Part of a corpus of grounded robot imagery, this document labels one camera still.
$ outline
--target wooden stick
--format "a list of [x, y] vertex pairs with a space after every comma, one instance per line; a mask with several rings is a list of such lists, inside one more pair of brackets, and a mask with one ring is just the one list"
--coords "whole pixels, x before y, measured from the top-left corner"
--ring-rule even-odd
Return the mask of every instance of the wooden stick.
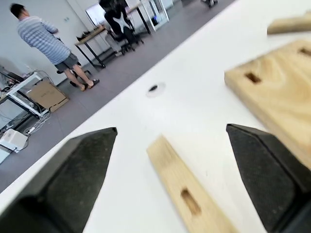
[[189, 232], [237, 233], [166, 138], [158, 138], [147, 152]]
[[267, 34], [293, 33], [311, 31], [311, 14], [293, 18], [279, 18], [274, 20], [267, 29]]

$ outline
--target person sitting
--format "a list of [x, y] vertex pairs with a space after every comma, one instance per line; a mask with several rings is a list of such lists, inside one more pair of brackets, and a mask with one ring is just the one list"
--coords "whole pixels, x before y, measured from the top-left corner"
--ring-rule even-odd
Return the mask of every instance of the person sitting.
[[[58, 40], [54, 34], [58, 29], [39, 17], [30, 16], [23, 5], [12, 4], [12, 14], [19, 19], [17, 31], [19, 36], [30, 46], [41, 51], [60, 72], [64, 72], [68, 79], [80, 87], [81, 91], [92, 88], [99, 80], [90, 80], [78, 65], [77, 56]], [[70, 70], [74, 70], [85, 82], [80, 83]]]

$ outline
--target monitor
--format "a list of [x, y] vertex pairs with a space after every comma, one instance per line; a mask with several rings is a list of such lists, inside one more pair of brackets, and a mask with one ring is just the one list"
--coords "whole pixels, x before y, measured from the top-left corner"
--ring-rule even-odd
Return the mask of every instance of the monitor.
[[105, 10], [98, 3], [87, 8], [86, 14], [95, 26], [105, 22]]

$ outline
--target white table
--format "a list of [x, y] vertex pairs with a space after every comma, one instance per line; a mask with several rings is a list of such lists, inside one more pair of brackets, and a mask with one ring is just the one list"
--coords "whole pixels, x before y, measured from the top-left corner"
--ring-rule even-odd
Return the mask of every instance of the white table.
[[[164, 134], [241, 233], [266, 232], [245, 190], [227, 123], [264, 129], [225, 86], [224, 71], [311, 33], [267, 37], [275, 17], [310, 0], [238, 0], [57, 144], [0, 194], [0, 212], [71, 137], [115, 126], [118, 136], [85, 233], [186, 233], [146, 148]], [[165, 82], [165, 92], [147, 89]]]
[[28, 83], [32, 82], [35, 79], [39, 81], [42, 80], [42, 78], [38, 75], [37, 72], [34, 72], [31, 76], [29, 76], [21, 83], [16, 84], [9, 92], [6, 93], [6, 95], [14, 99], [17, 103], [21, 104], [25, 108], [29, 109], [30, 112], [37, 115], [38, 117], [43, 117], [47, 112], [49, 112], [47, 109], [44, 110], [43, 112], [39, 112], [32, 106], [30, 106], [28, 103], [23, 101], [23, 99], [19, 98], [17, 95], [17, 91], [19, 91], [21, 88], [23, 88], [24, 86], [26, 86]]

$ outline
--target mortise hole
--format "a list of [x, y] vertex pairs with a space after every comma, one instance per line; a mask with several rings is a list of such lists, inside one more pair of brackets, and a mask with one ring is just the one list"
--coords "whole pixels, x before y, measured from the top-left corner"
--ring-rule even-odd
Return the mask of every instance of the mortise hole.
[[252, 81], [253, 83], [260, 83], [261, 79], [258, 78], [255, 74], [253, 74], [252, 72], [250, 73], [246, 73], [245, 76]]
[[299, 52], [301, 52], [307, 56], [311, 56], [311, 51], [306, 49], [306, 48], [302, 48], [301, 50], [299, 50]]
[[196, 216], [196, 215], [199, 215], [201, 213], [200, 206], [195, 201], [195, 199], [191, 196], [188, 189], [184, 188], [181, 191], [180, 196], [183, 198], [184, 202], [186, 203], [186, 205], [190, 209], [192, 215]]

